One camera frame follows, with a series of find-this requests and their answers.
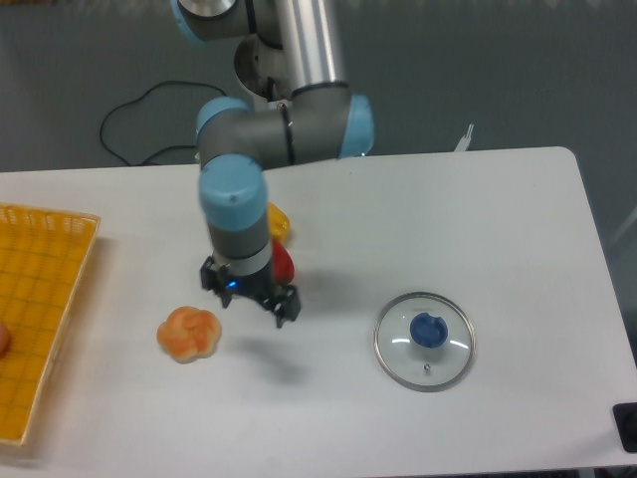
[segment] metal cylinder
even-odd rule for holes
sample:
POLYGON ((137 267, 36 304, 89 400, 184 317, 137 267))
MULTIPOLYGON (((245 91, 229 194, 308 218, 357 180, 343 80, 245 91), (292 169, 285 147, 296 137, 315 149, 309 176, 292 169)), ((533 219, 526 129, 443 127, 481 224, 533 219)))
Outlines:
POLYGON ((344 82, 333 0, 277 0, 277 12, 292 90, 344 82))
POLYGON ((236 0, 179 0, 179 3, 193 15, 205 18, 219 17, 230 10, 236 0))

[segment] black object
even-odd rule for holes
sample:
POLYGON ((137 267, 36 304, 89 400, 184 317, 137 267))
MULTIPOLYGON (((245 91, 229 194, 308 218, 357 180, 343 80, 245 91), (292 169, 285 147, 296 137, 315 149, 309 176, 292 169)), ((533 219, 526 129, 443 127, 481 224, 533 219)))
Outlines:
POLYGON ((613 414, 624 450, 637 453, 637 403, 619 403, 613 414))
POLYGON ((247 297, 274 314, 278 329, 287 321, 294 322, 301 311, 297 288, 274 282, 272 261, 259 272, 235 277, 230 274, 227 265, 217 265, 210 256, 201 266, 200 274, 201 287, 214 292, 221 299, 224 309, 230 305, 233 296, 247 297))
POLYGON ((221 95, 223 97, 227 96, 226 92, 224 92, 219 87, 216 87, 214 85, 209 85, 207 83, 185 82, 185 81, 181 81, 181 80, 167 80, 165 82, 158 83, 154 87, 151 87, 150 89, 148 89, 146 91, 146 93, 141 95, 139 98, 136 98, 136 99, 134 99, 134 100, 132 100, 130 102, 124 103, 123 105, 119 105, 118 107, 115 107, 112 110, 110 110, 108 112, 108 114, 104 117, 104 119, 102 120, 102 124, 100 124, 100 143, 102 144, 102 147, 106 151, 108 151, 110 154, 115 156, 117 159, 119 159, 121 162, 123 162, 126 166, 157 165, 157 163, 152 162, 152 161, 155 158, 167 153, 168 151, 174 151, 174 150, 179 150, 179 149, 194 149, 195 147, 197 147, 195 144, 174 144, 172 146, 164 147, 164 148, 154 152, 153 154, 151 154, 145 160, 143 160, 142 162, 140 162, 138 164, 133 164, 130 161, 128 161, 125 157, 123 157, 122 155, 120 155, 120 154, 116 153, 115 151, 113 151, 110 148, 110 146, 108 146, 106 144, 106 141, 104 139, 104 132, 105 132, 105 129, 106 129, 106 122, 108 121, 108 119, 112 115, 114 115, 115 113, 117 113, 121 109, 124 109, 124 108, 127 108, 127 107, 132 107, 133 105, 136 105, 136 104, 140 103, 144 98, 146 98, 152 92, 154 92, 155 90, 158 90, 160 88, 164 88, 164 87, 201 87, 201 88, 208 88, 210 90, 214 90, 215 92, 219 93, 219 95, 221 95))

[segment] blue lid handle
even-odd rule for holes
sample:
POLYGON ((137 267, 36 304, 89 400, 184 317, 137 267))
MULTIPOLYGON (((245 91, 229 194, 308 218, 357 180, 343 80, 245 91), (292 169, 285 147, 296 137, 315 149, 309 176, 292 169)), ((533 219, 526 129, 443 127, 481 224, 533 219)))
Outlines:
POLYGON ((445 321, 441 317, 433 317, 426 312, 414 317, 409 326, 409 333, 416 344, 427 349, 442 346, 449 336, 445 321))

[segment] black cable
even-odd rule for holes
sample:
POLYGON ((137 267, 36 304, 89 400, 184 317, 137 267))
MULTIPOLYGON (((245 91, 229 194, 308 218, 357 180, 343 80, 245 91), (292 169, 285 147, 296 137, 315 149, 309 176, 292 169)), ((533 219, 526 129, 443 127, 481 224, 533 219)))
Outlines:
POLYGON ((178 149, 193 149, 193 148, 197 147, 195 144, 174 144, 172 146, 168 146, 168 147, 162 148, 162 149, 154 152, 153 154, 151 154, 149 157, 147 157, 144 161, 140 162, 139 164, 132 164, 125 157, 123 157, 122 155, 120 155, 120 154, 116 153, 115 151, 113 151, 106 144, 106 142, 104 140, 104 131, 106 129, 106 123, 108 122, 108 119, 112 115, 117 113, 119 110, 121 110, 123 108, 126 108, 126 107, 131 107, 133 105, 136 105, 136 104, 142 102, 152 92, 154 92, 155 90, 158 90, 159 88, 163 88, 163 87, 202 87, 202 88, 209 88, 209 89, 215 90, 220 95, 222 95, 224 97, 227 97, 226 92, 224 92, 221 88, 215 87, 214 85, 209 85, 207 83, 186 82, 186 81, 181 81, 181 80, 167 80, 165 82, 158 83, 154 87, 151 87, 148 91, 146 91, 146 93, 141 95, 139 98, 136 98, 136 99, 134 99, 134 100, 132 100, 130 102, 124 103, 123 105, 119 105, 118 107, 115 107, 112 110, 110 110, 108 112, 108 114, 104 117, 104 119, 102 120, 102 124, 100 125, 100 143, 102 144, 102 147, 106 151, 108 151, 110 154, 115 156, 117 159, 119 159, 121 162, 123 162, 126 166, 158 165, 156 162, 153 162, 153 160, 155 158, 157 158, 158 156, 161 156, 161 155, 167 153, 168 151, 174 151, 174 150, 178 150, 178 149))

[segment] metal rim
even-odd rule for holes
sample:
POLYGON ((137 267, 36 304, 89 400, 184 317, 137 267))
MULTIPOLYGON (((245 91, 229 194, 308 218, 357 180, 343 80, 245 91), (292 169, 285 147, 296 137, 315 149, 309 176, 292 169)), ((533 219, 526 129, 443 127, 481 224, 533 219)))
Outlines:
POLYGON ((215 18, 230 11, 235 6, 236 0, 179 0, 179 3, 193 15, 215 18))
POLYGON ((415 391, 442 391, 442 390, 451 388, 453 385, 455 385, 460 380, 462 380, 462 378, 464 378, 464 376, 467 374, 467 372, 471 368, 471 365, 474 362, 474 357, 476 356, 476 333, 474 331, 473 324, 467 318, 467 316, 465 316, 465 313, 462 312, 462 310, 456 304, 451 302, 449 299, 446 299, 442 296, 439 296, 437 294, 432 294, 429 292, 411 292, 409 294, 403 294, 402 296, 399 296, 393 299, 385 307, 383 307, 382 311, 380 311, 380 315, 378 316, 378 319, 376 319, 376 325, 374 327, 374 351, 376 353, 376 358, 380 362, 380 365, 383 367, 383 369, 387 372, 389 376, 391 376, 391 378, 393 378, 395 381, 397 381, 401 385, 415 391), (383 359, 380 353, 380 349, 378 348, 378 330, 380 329, 380 324, 382 323, 383 318, 395 305, 401 302, 404 302, 406 300, 416 299, 416 298, 431 299, 433 301, 440 302, 441 304, 444 304, 445 306, 448 306, 456 314, 458 314, 461 317, 461 319, 464 321, 465 325, 467 326, 467 329, 469 330, 469 336, 471 337, 471 351, 469 354, 469 359, 467 360, 467 363, 462 368, 462 370, 460 370, 460 372, 456 376, 454 376, 450 380, 445 381, 444 383, 438 383, 436 385, 417 385, 415 383, 412 383, 409 380, 402 378, 400 375, 396 374, 389 367, 389 365, 383 359))

